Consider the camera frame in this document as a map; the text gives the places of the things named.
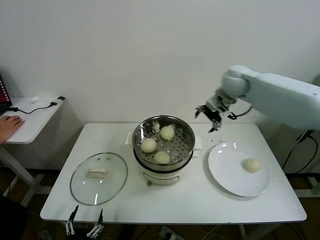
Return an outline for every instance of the black cable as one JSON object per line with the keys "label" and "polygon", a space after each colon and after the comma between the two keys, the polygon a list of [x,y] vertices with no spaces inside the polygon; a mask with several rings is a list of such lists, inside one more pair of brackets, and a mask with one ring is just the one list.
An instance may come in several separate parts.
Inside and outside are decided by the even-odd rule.
{"label": "black cable", "polygon": [[273,236],[275,240],[278,240],[277,234],[276,234],[276,230],[273,230]]}
{"label": "black cable", "polygon": [[29,112],[23,111],[23,110],[21,110],[21,109],[18,108],[18,111],[23,112],[23,113],[25,113],[25,114],[31,114],[31,113],[33,113],[34,111],[37,111],[37,110],[40,110],[40,109],[48,109],[48,108],[50,108],[50,107],[52,107],[52,106],[53,106],[53,105],[50,104],[49,106],[46,106],[46,107],[38,107],[38,108],[33,109],[32,111],[29,111]]}
{"label": "black cable", "polygon": [[286,164],[287,164],[287,162],[288,162],[288,160],[289,160],[289,158],[290,158],[290,156],[291,156],[291,154],[292,154],[292,151],[295,149],[295,147],[297,146],[297,144],[299,144],[298,141],[295,142],[295,144],[292,146],[291,150],[289,151],[289,154],[288,154],[288,156],[286,157],[286,159],[285,159],[285,161],[284,161],[284,164],[283,164],[283,166],[282,166],[282,170],[285,168],[285,166],[286,166]]}
{"label": "black cable", "polygon": [[251,109],[252,109],[252,106],[249,107],[249,109],[248,109],[247,111],[245,111],[244,113],[239,114],[239,115],[235,115],[235,116],[236,116],[236,117],[241,117],[241,116],[243,116],[243,115],[246,115],[247,113],[249,113],[249,112],[251,111]]}
{"label": "black cable", "polygon": [[[60,96],[60,97],[58,97],[57,99],[63,101],[63,100],[65,100],[66,98],[65,98],[64,96]],[[52,101],[52,102],[50,102],[50,104],[49,104],[48,106],[38,107],[38,108],[33,109],[32,111],[29,111],[29,112],[23,111],[23,110],[19,109],[18,107],[10,107],[10,108],[7,109],[7,111],[14,111],[14,112],[20,111],[20,112],[25,113],[25,114],[31,114],[31,113],[33,113],[34,111],[37,111],[37,110],[40,110],[40,109],[48,109],[48,108],[50,108],[50,107],[52,107],[52,106],[55,106],[55,105],[58,105],[58,103],[56,103],[55,101]]]}
{"label": "black cable", "polygon": [[293,226],[291,226],[290,224],[286,224],[286,225],[294,230],[294,232],[297,234],[297,236],[299,237],[300,240],[307,240],[306,238],[302,239],[298,230],[295,229]]}
{"label": "black cable", "polygon": [[306,167],[308,167],[309,164],[312,162],[312,160],[313,160],[313,159],[316,157],[316,155],[317,155],[318,148],[319,148],[318,142],[317,142],[317,141],[314,139],[314,137],[311,136],[311,135],[308,136],[308,138],[311,139],[312,141],[314,141],[314,143],[315,143],[315,151],[314,151],[314,154],[313,154],[312,158],[308,161],[308,163],[307,163],[303,168],[301,168],[299,171],[296,171],[295,174],[301,172],[303,169],[305,169]]}
{"label": "black cable", "polygon": [[301,235],[303,236],[304,240],[307,240],[307,237],[306,237],[304,231],[302,231],[302,229],[301,229],[297,224],[295,224],[295,226],[296,226],[296,228],[300,231],[300,233],[301,233]]}
{"label": "black cable", "polygon": [[11,181],[10,181],[9,175],[6,172],[4,174],[6,175],[6,178],[7,178],[8,182],[9,182],[9,186],[8,186],[9,189],[8,189],[7,194],[6,194],[6,197],[9,197],[9,193],[10,193],[10,190],[11,190]]}
{"label": "black cable", "polygon": [[141,238],[141,236],[145,234],[145,232],[148,231],[149,228],[150,228],[150,225],[146,226],[146,228],[136,237],[135,240],[138,240],[139,238]]}

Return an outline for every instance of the metal clamp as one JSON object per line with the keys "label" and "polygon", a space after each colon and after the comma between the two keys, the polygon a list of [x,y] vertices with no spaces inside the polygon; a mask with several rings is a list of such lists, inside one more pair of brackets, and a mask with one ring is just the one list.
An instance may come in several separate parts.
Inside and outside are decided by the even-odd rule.
{"label": "metal clamp", "polygon": [[93,229],[87,233],[87,237],[90,237],[91,239],[96,239],[96,237],[103,231],[104,227],[102,225],[103,222],[103,215],[102,215],[103,210],[101,209],[99,219],[97,224],[94,225]]}
{"label": "metal clamp", "polygon": [[69,236],[70,234],[71,235],[75,234],[73,222],[74,222],[75,216],[77,214],[78,208],[79,208],[79,205],[77,205],[75,207],[75,210],[71,213],[68,221],[64,221],[65,232],[66,232],[67,236]]}

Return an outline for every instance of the small white table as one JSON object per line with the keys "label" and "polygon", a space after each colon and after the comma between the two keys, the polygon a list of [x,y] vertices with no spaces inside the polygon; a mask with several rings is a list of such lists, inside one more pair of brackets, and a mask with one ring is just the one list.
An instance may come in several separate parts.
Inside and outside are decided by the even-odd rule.
{"label": "small white table", "polygon": [[[5,142],[6,144],[31,143],[36,139],[41,130],[45,127],[51,117],[62,105],[62,101],[56,98],[43,99],[41,102],[31,103],[30,98],[13,97],[11,101],[12,107],[18,107],[25,112],[30,112],[36,108],[47,107],[51,102],[56,102],[58,104],[46,109],[36,110],[30,114],[26,114],[20,111],[6,111],[2,116],[20,116],[23,120],[25,120],[23,126],[21,126],[16,131],[16,133]],[[34,194],[50,193],[51,187],[44,187],[40,185],[40,182],[43,179],[44,175],[38,174],[36,178],[31,176],[31,174],[5,149],[3,145],[0,145],[0,159],[16,174],[16,177],[10,183],[10,188],[8,187],[4,192],[4,196],[8,194],[9,189],[13,189],[14,185],[18,181],[18,178],[23,180],[29,186],[29,190],[27,191],[21,202],[21,205],[23,205],[24,207],[29,204]]]}
{"label": "small white table", "polygon": [[[105,223],[127,224],[263,224],[246,240],[259,239],[283,222],[303,221],[306,212],[255,124],[224,124],[208,133],[211,124],[190,124],[201,137],[202,151],[193,158],[181,179],[173,185],[147,186],[138,168],[132,146],[125,145],[134,123],[88,123],[47,198],[40,216],[65,221],[79,205],[75,222],[96,222],[101,209]],[[257,197],[240,197],[224,190],[208,171],[208,154],[219,141],[242,142],[255,149],[270,173],[267,190]],[[110,201],[88,206],[77,202],[70,180],[80,163],[105,152],[120,155],[128,167],[126,183]]]}

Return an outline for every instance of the white wall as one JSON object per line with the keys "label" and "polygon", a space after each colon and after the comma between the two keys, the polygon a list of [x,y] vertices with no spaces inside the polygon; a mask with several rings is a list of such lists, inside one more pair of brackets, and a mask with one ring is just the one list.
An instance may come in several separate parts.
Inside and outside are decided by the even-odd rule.
{"label": "white wall", "polygon": [[[26,167],[60,168],[84,123],[195,121],[194,108],[234,64],[311,81],[319,8],[318,0],[2,0],[0,69],[10,93],[67,98],[36,142],[11,150]],[[252,112],[241,121],[267,119]]]}

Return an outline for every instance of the floor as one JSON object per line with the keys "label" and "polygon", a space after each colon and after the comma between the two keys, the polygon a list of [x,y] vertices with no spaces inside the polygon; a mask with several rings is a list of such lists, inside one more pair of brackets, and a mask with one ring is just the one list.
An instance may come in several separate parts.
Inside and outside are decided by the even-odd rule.
{"label": "floor", "polygon": [[[32,175],[37,175],[38,171],[31,171]],[[0,193],[3,193],[8,187],[9,181],[12,181],[15,177],[15,174],[9,169],[0,169]],[[42,181],[43,186],[53,186],[58,173],[46,173]],[[289,178],[289,181],[293,188],[295,189],[304,189],[309,188],[310,185],[307,180],[303,177]],[[28,187],[19,180],[14,188],[9,194],[9,198],[13,201],[20,202],[25,193],[27,192]],[[47,196],[45,195],[35,195],[28,209],[34,213],[29,214],[29,220],[36,227],[37,230],[49,226],[54,228],[54,239],[55,240],[66,240],[65,228],[61,223],[58,222],[46,222],[43,221],[40,217],[40,211],[46,201]],[[301,236],[297,235],[297,231],[301,229],[305,234],[307,240],[318,240],[320,237],[320,200],[318,198],[304,198],[300,200],[305,211],[307,212],[307,220],[301,223],[295,224],[283,224],[278,227],[275,232],[270,233],[269,235],[262,238],[262,240],[299,240],[304,239]],[[80,228],[91,228],[91,225],[81,224]],[[122,240],[120,239],[120,234],[124,225],[122,224],[106,224],[104,231],[99,236],[98,240]],[[159,230],[162,227],[161,225],[137,225],[131,239],[137,240],[136,238],[145,231],[138,240],[158,240],[159,239]],[[210,231],[216,226],[210,225],[167,225],[171,230],[180,235],[185,240],[203,240],[206,232]],[[254,229],[256,225],[246,225],[246,231],[250,232]],[[215,235],[208,234],[206,240],[240,240],[240,230],[237,225],[221,225],[212,231]]]}

